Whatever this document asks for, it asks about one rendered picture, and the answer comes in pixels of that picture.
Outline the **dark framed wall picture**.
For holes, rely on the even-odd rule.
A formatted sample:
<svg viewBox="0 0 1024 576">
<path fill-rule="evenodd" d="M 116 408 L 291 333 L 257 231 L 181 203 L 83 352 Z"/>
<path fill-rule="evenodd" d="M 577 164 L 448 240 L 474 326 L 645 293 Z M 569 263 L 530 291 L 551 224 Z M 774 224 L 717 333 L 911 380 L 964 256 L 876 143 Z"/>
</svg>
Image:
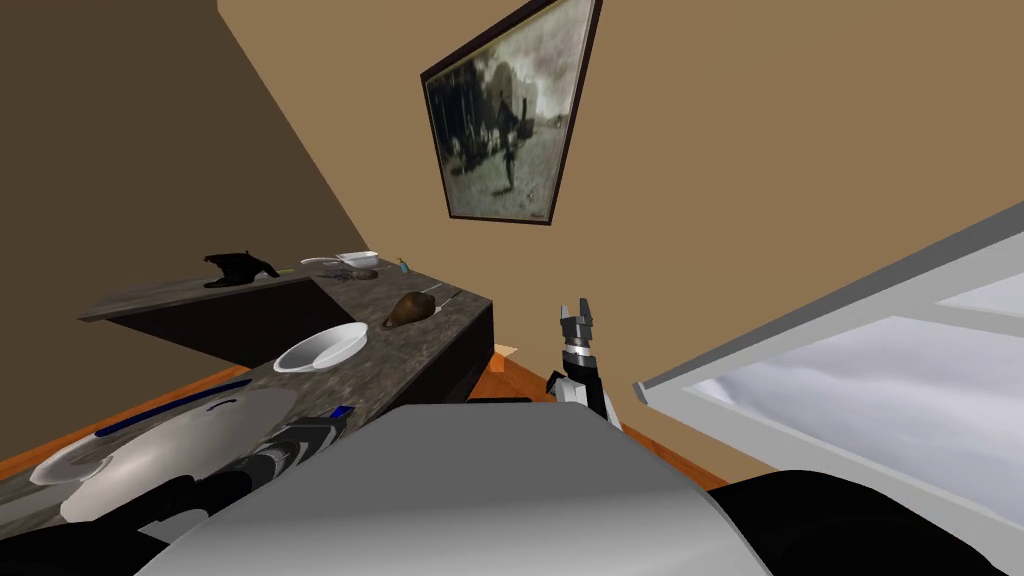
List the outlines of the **dark framed wall picture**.
<svg viewBox="0 0 1024 576">
<path fill-rule="evenodd" d="M 551 225 L 604 0 L 528 0 L 420 76 L 453 219 Z"/>
</svg>

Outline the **white framed window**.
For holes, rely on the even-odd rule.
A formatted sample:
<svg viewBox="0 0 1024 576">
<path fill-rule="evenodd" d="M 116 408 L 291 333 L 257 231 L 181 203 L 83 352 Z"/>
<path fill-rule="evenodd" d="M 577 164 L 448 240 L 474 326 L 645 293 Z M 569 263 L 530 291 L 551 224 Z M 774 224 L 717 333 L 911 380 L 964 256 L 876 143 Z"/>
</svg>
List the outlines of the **white framed window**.
<svg viewBox="0 0 1024 576">
<path fill-rule="evenodd" d="M 868 486 L 1024 576 L 1024 202 L 635 393 L 773 468 Z"/>
</svg>

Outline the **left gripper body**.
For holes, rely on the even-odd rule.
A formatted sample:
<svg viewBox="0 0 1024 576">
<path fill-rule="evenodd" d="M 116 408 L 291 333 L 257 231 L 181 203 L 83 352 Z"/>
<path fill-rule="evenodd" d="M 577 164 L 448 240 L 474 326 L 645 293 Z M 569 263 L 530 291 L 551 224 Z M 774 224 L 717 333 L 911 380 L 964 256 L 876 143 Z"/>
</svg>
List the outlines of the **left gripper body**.
<svg viewBox="0 0 1024 576">
<path fill-rule="evenodd" d="M 303 417 L 274 435 L 274 443 L 288 446 L 292 466 L 297 466 L 337 441 L 347 428 L 347 416 Z"/>
</svg>

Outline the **long blue utensil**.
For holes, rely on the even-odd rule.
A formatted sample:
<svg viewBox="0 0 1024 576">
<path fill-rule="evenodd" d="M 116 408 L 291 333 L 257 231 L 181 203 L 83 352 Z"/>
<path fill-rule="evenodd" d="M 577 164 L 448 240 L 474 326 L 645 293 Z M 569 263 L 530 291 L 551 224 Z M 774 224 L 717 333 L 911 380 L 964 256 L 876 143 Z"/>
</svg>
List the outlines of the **long blue utensil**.
<svg viewBox="0 0 1024 576">
<path fill-rule="evenodd" d="M 233 382 L 228 382 L 228 383 L 224 383 L 224 384 L 221 384 L 221 385 L 218 385 L 218 386 L 214 386 L 214 387 L 208 388 L 206 390 L 201 390 L 201 392 L 197 392 L 197 393 L 190 394 L 188 396 L 184 396 L 182 398 L 170 401 L 170 402 L 165 403 L 163 405 L 160 405 L 160 406 L 151 408 L 148 410 L 142 411 L 142 412 L 140 412 L 138 414 L 132 415 L 132 416 L 130 416 L 130 417 L 128 417 L 126 419 L 123 419 L 123 420 L 121 420 L 119 422 L 116 422 L 114 424 L 111 424 L 111 425 L 108 425 L 105 427 L 99 428 L 99 429 L 97 429 L 96 431 L 93 433 L 93 437 L 101 438 L 101 437 L 105 437 L 105 436 L 109 436 L 109 435 L 112 435 L 112 434 L 115 434 L 115 433 L 119 433 L 119 431 L 121 431 L 121 430 L 123 430 L 125 428 L 128 428 L 130 426 L 133 426 L 133 425 L 135 425 L 135 424 L 137 424 L 137 423 L 139 423 L 139 422 L 141 422 L 141 421 L 143 421 L 145 419 L 158 416 L 160 414 L 166 413 L 168 411 L 171 411 L 173 409 L 179 408 L 181 406 L 188 405 L 190 403 L 197 402 L 197 401 L 202 400 L 202 399 L 209 398 L 211 396 L 215 396 L 215 395 L 223 393 L 223 392 L 234 390 L 234 389 L 241 388 L 243 386 L 248 385 L 250 382 L 251 382 L 251 379 L 237 380 L 237 381 L 233 381 Z"/>
</svg>

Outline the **large grey plate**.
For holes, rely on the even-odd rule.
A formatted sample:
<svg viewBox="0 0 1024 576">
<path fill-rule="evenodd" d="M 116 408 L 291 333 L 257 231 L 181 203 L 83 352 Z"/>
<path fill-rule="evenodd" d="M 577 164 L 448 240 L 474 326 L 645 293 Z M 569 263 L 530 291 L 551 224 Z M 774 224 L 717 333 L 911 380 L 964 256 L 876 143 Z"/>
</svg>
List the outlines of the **large grey plate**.
<svg viewBox="0 0 1024 576">
<path fill-rule="evenodd" d="M 94 445 L 93 434 L 38 464 L 30 482 L 77 483 L 60 513 L 68 522 L 91 521 L 175 477 L 203 479 L 274 430 L 298 398 L 296 390 L 227 390 L 190 403 L 186 410 L 135 437 L 98 462 L 76 464 L 73 454 Z"/>
</svg>

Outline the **black angular object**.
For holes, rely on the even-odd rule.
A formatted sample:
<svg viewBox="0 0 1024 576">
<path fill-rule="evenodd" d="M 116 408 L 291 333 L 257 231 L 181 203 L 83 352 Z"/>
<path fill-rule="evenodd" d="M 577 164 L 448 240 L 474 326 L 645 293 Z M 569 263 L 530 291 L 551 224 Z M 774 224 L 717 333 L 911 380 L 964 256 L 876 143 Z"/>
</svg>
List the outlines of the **black angular object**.
<svg viewBox="0 0 1024 576">
<path fill-rule="evenodd" d="M 204 283 L 205 288 L 250 284 L 260 273 L 264 273 L 269 278 L 280 278 L 280 274 L 269 263 L 252 256 L 248 251 L 208 255 L 204 261 L 214 264 L 222 273 L 221 278 Z"/>
</svg>

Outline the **white bowl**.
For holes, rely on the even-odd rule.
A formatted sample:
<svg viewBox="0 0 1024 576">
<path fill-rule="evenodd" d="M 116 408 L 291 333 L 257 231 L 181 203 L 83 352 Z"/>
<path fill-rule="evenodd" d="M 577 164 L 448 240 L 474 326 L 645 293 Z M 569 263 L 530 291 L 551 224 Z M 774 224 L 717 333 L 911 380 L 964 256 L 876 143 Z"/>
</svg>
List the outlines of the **white bowl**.
<svg viewBox="0 0 1024 576">
<path fill-rule="evenodd" d="M 273 364 L 279 373 L 318 372 L 358 353 L 367 343 L 368 325 L 352 322 L 318 332 L 289 348 Z"/>
</svg>

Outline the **silver cutlery piece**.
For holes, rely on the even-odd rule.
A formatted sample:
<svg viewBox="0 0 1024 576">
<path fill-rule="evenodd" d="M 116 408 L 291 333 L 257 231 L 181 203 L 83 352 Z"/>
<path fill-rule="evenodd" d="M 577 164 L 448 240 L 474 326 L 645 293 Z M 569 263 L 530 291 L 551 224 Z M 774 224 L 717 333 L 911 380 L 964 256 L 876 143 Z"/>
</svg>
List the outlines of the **silver cutlery piece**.
<svg viewBox="0 0 1024 576">
<path fill-rule="evenodd" d="M 449 287 L 449 284 L 445 284 L 443 282 L 439 282 L 439 283 L 437 283 L 437 284 L 435 284 L 433 286 L 430 286 L 429 288 L 421 290 L 421 293 L 426 294 L 428 296 L 434 296 L 434 292 L 436 290 L 438 290 L 440 288 L 446 288 L 446 287 Z M 462 290 L 460 288 L 457 288 L 454 292 L 452 292 L 445 298 L 442 298 L 438 303 L 436 303 L 436 305 L 434 307 L 434 314 L 439 313 L 444 307 L 444 305 L 446 305 L 451 300 L 453 300 L 455 297 L 457 297 L 461 293 L 462 293 Z"/>
</svg>

